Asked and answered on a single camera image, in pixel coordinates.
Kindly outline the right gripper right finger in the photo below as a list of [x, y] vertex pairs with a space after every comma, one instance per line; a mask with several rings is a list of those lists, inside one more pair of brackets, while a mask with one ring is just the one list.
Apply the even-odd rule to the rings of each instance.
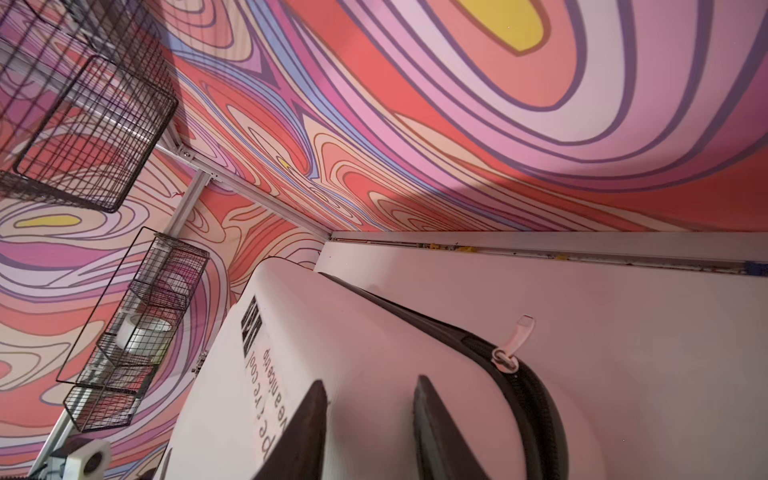
[[425, 375], [418, 376], [412, 410], [420, 479], [488, 479]]

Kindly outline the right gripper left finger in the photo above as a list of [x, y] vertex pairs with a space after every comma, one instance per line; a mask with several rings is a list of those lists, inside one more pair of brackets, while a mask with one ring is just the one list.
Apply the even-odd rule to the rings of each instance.
[[321, 479], [325, 458], [328, 398], [321, 380], [315, 380], [287, 425], [285, 432], [253, 476], [263, 479]]

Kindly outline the black suitcase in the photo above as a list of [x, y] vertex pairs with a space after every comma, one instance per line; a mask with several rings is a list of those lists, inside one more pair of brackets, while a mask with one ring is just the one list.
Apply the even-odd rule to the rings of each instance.
[[488, 479], [604, 479], [586, 415], [521, 356], [327, 273], [253, 272], [178, 419], [160, 479], [253, 479], [315, 380], [327, 398], [321, 479], [420, 479], [412, 403], [427, 376]]

